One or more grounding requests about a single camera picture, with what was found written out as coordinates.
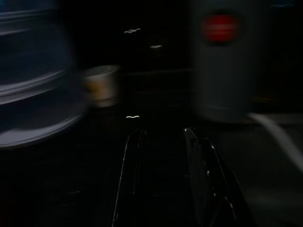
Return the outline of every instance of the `paper cup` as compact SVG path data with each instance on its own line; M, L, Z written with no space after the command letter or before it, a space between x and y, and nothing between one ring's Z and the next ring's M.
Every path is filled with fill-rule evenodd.
M109 107L117 104L116 73L119 68L116 65L104 65L85 72L85 87L89 90L95 107Z

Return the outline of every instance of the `red label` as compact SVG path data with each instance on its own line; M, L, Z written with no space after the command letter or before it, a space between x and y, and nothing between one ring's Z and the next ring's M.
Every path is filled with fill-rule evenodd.
M202 30L211 42L229 42L236 37L238 21L230 15L215 15L204 21Z

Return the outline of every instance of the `gray container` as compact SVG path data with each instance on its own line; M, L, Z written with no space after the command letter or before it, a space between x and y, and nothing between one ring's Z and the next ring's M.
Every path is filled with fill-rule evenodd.
M268 0L195 0L192 6L194 110L216 122L241 122L250 109L261 57L268 39ZM202 21L214 12L236 15L238 37L219 45L207 42Z

